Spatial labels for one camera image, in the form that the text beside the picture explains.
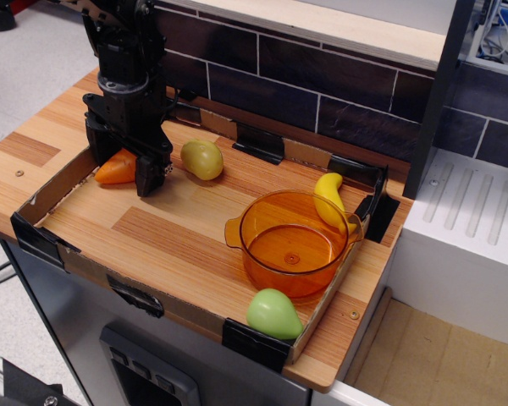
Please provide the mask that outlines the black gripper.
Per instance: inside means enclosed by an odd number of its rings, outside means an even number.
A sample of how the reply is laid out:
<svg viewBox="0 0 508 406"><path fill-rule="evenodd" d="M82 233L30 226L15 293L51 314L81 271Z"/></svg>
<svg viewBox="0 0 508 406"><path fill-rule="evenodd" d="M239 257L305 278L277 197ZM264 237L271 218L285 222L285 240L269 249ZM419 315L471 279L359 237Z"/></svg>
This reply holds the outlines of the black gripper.
<svg viewBox="0 0 508 406"><path fill-rule="evenodd" d="M122 148L138 156L136 192L147 197L163 185L172 171L173 147L162 130L167 97L154 91L148 80L136 85L99 80L98 85L101 95L83 95L91 154L98 166L103 166Z"/></svg>

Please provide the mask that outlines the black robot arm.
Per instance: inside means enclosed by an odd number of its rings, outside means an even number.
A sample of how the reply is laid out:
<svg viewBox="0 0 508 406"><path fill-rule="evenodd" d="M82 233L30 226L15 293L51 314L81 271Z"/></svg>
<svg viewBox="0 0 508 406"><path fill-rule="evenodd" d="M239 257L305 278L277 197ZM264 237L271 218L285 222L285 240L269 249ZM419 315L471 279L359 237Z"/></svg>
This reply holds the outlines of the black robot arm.
<svg viewBox="0 0 508 406"><path fill-rule="evenodd" d="M87 1L81 9L99 63L100 95L89 93L86 135L98 165L122 149L135 156L140 197L164 183L173 147L162 123L173 106L161 66L165 37L151 1Z"/></svg>

